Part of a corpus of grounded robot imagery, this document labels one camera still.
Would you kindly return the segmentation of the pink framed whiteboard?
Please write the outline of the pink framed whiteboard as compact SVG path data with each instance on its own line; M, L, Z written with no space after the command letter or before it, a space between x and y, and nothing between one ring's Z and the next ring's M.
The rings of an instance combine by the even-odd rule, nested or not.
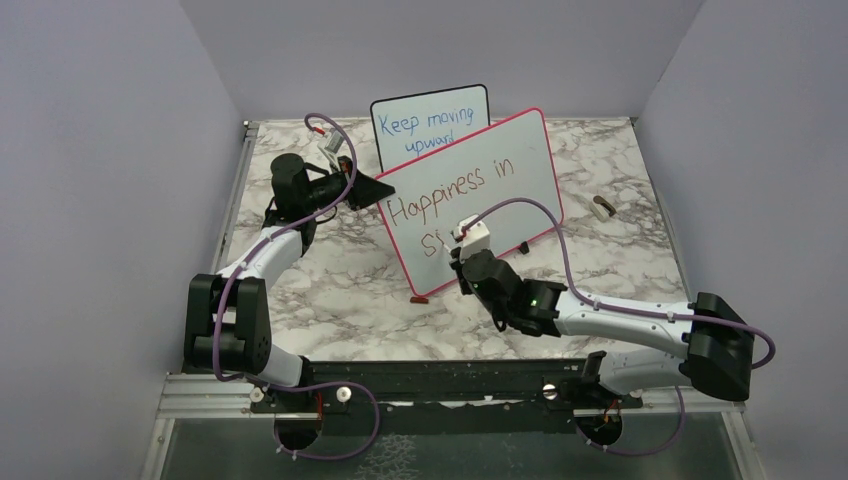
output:
M543 112L530 108L378 175L396 193L377 205L414 295L456 279L451 230L496 206L483 222L497 256L532 242L564 219Z

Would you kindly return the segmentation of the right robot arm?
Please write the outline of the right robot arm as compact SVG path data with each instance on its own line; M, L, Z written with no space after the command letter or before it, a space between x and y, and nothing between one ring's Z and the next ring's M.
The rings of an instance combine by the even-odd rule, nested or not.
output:
M461 291L475 296L495 327L525 335L591 336L635 345L624 353L588 356L577 380L579 398L600 407L640 389L691 386L725 401L750 396L754 335L720 296L701 292L692 303L653 304L590 295L570 287L521 278L508 262L484 249L451 253Z

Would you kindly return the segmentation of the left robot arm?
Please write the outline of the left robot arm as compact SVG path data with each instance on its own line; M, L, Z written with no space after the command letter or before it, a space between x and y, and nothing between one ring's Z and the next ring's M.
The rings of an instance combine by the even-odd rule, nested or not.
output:
M341 156L333 171L297 154L270 166L273 198L257 241L235 262L189 283L183 357L223 381L252 376L276 386L285 407L298 411L313 401L308 361L274 345L268 291L303 257L315 238L318 216L344 203L352 211L395 193L394 187L361 173Z

